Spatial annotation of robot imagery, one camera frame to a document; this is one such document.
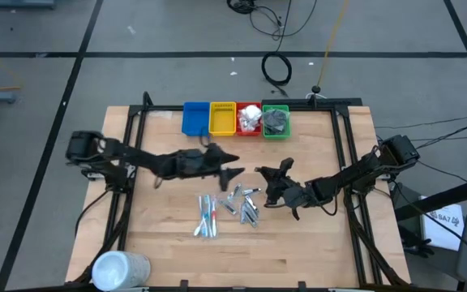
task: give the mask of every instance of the silver metal part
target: silver metal part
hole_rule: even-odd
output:
[[[225,209],[232,215],[237,214],[237,210],[235,207],[228,201],[228,200],[218,200],[217,201],[221,206],[225,207]]]
[[[246,223],[246,215],[244,214],[242,210],[242,206],[241,206],[241,224],[245,224],[245,223]]]
[[[233,191],[228,195],[228,200],[231,201],[237,198],[238,196],[241,195],[241,193],[242,193],[242,184],[238,183],[233,189]]]
[[[243,206],[245,206],[246,214],[250,215],[255,221],[259,220],[259,214],[251,207],[250,203],[244,202]]]
[[[242,195],[251,195],[251,194],[254,194],[258,191],[261,191],[260,187],[258,188],[255,188],[255,189],[250,189],[250,190],[244,190],[242,191]]]
[[[245,208],[244,214],[245,214],[245,216],[246,216],[246,220],[247,220],[248,222],[250,222],[251,227],[257,228],[257,220],[256,220],[255,217],[253,216],[253,213],[250,213],[250,212],[247,212],[247,211],[246,211],[247,209],[250,209],[250,207],[247,207],[246,204],[244,204],[243,206],[244,206],[244,208]]]
[[[250,207],[255,211],[255,213],[257,214],[257,217],[258,217],[259,216],[259,209],[257,207],[255,207],[255,204],[253,203],[253,200],[251,200],[251,197],[247,195],[246,197],[244,197],[244,199],[250,205]]]

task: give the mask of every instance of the white container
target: white container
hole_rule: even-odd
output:
[[[143,286],[151,273],[145,255],[108,251],[98,257],[92,269],[93,284],[102,291]]]

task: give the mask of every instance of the yellow bin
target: yellow bin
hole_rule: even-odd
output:
[[[235,134],[237,124],[235,105],[236,103],[232,101],[210,103],[210,123],[208,124],[210,134],[213,136]]]

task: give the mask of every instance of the wooden tabletop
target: wooden tabletop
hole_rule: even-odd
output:
[[[127,110],[123,106],[108,108],[102,129],[105,136],[123,137]],[[368,107],[351,107],[349,112],[358,155],[362,156],[376,144],[371,112]],[[200,148],[197,138],[181,133],[181,125],[182,112],[150,113],[143,150],[162,154]],[[291,125],[292,136],[284,141],[263,137],[213,138],[226,152],[241,157],[229,167],[246,168],[229,183],[229,191],[236,183],[264,191],[267,184],[254,168],[278,168],[287,157],[295,160],[288,175],[301,183],[339,171],[329,113],[292,112]],[[343,130],[342,139],[349,165]],[[175,179],[163,182],[156,190],[152,187],[154,178],[149,170],[139,169],[126,243],[126,251],[145,254],[151,260],[147,286],[179,286],[182,279],[189,280],[190,286],[296,287],[298,281],[305,281],[308,287],[358,286],[342,195],[338,197],[336,216],[330,217],[320,208],[300,208],[301,220],[295,221],[289,208],[262,207],[266,195],[261,192],[252,196],[260,209],[257,229],[239,224],[238,215],[234,217],[218,206],[218,237],[203,239],[192,236],[200,219],[197,196],[226,196],[220,193],[218,178]],[[376,186],[388,190],[384,182]],[[104,182],[90,182],[85,205],[103,190]],[[66,275],[68,281],[79,276],[100,249],[110,198],[107,196],[90,209],[80,222]],[[376,246],[400,277],[409,281],[391,200],[374,191],[367,196],[367,203]],[[334,203],[325,208],[333,210]],[[362,247],[367,281],[371,282],[368,253]]]

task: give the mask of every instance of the gray floor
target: gray floor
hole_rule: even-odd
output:
[[[94,0],[59,1],[57,9],[0,9],[0,52],[76,52]],[[284,51],[324,50],[342,1],[319,0],[310,23],[284,39]],[[287,2],[260,0],[285,15]],[[467,1],[454,0],[467,32]],[[290,30],[297,28],[312,0],[295,1]],[[262,15],[261,27],[271,29]],[[247,16],[224,1],[106,0],[88,52],[267,51],[276,48]],[[333,47],[362,52],[465,52],[442,0],[350,1]],[[24,80],[13,105],[0,105],[0,268],[28,195],[57,112],[73,58],[3,58]],[[316,82],[322,58],[291,58],[293,78],[285,90],[302,98]],[[100,130],[109,105],[138,104],[148,90],[156,104],[184,101],[253,101],[278,98],[260,72],[260,58],[85,58],[53,155],[12,270],[8,289],[60,285],[73,245],[73,226],[82,209],[87,181],[65,165],[63,153],[73,130]],[[282,65],[270,62],[274,77]],[[12,85],[0,68],[0,86]],[[467,58],[332,58],[323,94],[361,97],[376,126],[430,122],[467,115]],[[467,121],[379,130],[410,138],[434,138]],[[467,178],[467,140],[438,143],[421,151],[422,161]],[[422,165],[400,180],[422,194],[459,185],[458,179]],[[456,281],[409,258],[413,283],[453,289]]]

